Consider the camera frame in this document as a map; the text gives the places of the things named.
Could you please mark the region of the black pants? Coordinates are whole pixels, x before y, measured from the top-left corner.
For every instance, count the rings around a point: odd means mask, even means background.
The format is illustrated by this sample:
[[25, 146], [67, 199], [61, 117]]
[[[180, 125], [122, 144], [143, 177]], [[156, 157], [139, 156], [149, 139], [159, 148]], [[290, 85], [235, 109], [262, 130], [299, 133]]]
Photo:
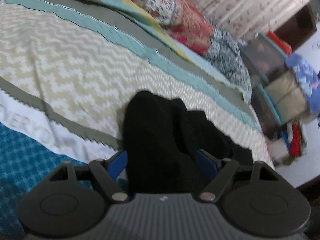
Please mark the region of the black pants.
[[203, 149], [217, 159], [252, 165], [252, 152], [232, 141], [204, 111], [189, 111], [181, 99], [149, 91], [129, 102], [123, 126], [128, 188], [135, 193], [198, 193], [210, 179], [196, 155]]

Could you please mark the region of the pile of colourful clothes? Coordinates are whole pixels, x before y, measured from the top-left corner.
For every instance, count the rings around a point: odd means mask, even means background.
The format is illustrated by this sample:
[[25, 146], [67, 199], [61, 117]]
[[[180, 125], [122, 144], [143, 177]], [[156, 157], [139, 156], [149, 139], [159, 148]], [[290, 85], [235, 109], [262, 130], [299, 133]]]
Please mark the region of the pile of colourful clothes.
[[282, 139], [285, 143], [288, 154], [282, 157], [281, 163], [283, 165], [289, 166], [293, 162], [297, 162], [300, 157], [306, 155], [307, 139], [303, 124], [298, 120], [287, 122], [281, 126], [281, 128], [274, 133], [272, 139]]

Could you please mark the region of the clear plastic storage bin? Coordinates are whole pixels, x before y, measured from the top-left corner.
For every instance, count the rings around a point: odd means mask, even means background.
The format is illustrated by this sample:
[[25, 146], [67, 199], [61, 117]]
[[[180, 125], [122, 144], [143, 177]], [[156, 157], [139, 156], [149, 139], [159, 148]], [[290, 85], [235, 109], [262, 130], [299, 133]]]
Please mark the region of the clear plastic storage bin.
[[287, 55], [266, 35], [258, 34], [240, 47], [252, 84], [253, 106], [264, 135], [271, 138], [289, 121], [310, 111], [306, 96], [285, 64]]

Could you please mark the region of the patterned bedsheet with text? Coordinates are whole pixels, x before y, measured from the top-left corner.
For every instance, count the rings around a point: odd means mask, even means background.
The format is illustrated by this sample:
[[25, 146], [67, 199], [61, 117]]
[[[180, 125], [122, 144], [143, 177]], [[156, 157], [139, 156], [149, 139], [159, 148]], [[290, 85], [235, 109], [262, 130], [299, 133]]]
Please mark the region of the patterned bedsheet with text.
[[56, 165], [123, 148], [140, 91], [181, 99], [268, 164], [248, 97], [129, 0], [1, 0], [1, 237], [20, 238], [22, 197]]

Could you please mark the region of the blue patterned cloth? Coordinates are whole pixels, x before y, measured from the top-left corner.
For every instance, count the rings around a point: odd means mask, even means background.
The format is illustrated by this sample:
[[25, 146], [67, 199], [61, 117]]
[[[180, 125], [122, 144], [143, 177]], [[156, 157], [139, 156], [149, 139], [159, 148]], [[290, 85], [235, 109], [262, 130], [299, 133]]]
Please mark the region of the blue patterned cloth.
[[319, 76], [306, 59], [293, 53], [286, 58], [285, 64], [292, 76], [294, 89], [290, 106], [293, 117], [310, 123], [319, 120]]

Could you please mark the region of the colourful patchwork quilt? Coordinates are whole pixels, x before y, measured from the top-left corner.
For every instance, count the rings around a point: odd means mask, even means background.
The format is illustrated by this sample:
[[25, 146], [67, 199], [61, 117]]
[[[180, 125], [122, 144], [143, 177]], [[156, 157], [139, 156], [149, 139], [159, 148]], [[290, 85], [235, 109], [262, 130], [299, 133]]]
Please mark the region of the colourful patchwork quilt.
[[189, 0], [130, 0], [149, 13], [177, 42], [188, 47], [219, 70], [248, 97], [252, 95], [249, 72], [241, 57], [239, 41], [211, 20]]

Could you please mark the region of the dark wooden cabinet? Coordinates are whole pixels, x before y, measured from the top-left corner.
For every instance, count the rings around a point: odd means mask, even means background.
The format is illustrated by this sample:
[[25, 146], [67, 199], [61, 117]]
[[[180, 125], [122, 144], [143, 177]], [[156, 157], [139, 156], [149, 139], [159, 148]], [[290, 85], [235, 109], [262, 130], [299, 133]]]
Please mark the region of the dark wooden cabinet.
[[274, 33], [297, 50], [317, 31], [316, 21], [310, 4], [307, 4]]

